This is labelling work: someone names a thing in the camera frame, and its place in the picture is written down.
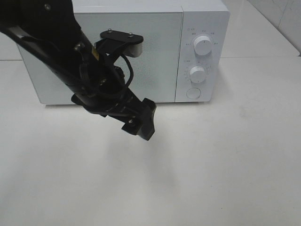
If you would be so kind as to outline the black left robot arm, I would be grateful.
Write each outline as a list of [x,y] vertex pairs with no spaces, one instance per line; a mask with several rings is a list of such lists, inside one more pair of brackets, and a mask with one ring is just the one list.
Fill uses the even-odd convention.
[[74,16],[70,0],[3,0],[0,31],[43,62],[72,92],[71,101],[92,114],[124,123],[123,130],[149,140],[155,132],[155,103],[140,100],[115,65],[142,52],[143,37],[107,30],[92,44]]

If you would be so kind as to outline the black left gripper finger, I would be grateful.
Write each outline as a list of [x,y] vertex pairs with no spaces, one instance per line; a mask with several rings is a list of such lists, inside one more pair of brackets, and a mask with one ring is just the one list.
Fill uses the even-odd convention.
[[125,118],[124,125],[121,129],[131,135],[141,136],[142,124],[142,121],[138,118]]
[[143,126],[141,128],[141,135],[144,140],[149,141],[152,135],[155,133],[154,115],[156,111],[156,104],[145,98],[143,103],[146,105],[144,110]]

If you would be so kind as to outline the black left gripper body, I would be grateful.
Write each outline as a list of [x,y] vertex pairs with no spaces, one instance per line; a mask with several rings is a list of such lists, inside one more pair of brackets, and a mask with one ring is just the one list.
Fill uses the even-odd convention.
[[143,102],[128,88],[72,87],[71,101],[91,114],[122,122],[143,122]]

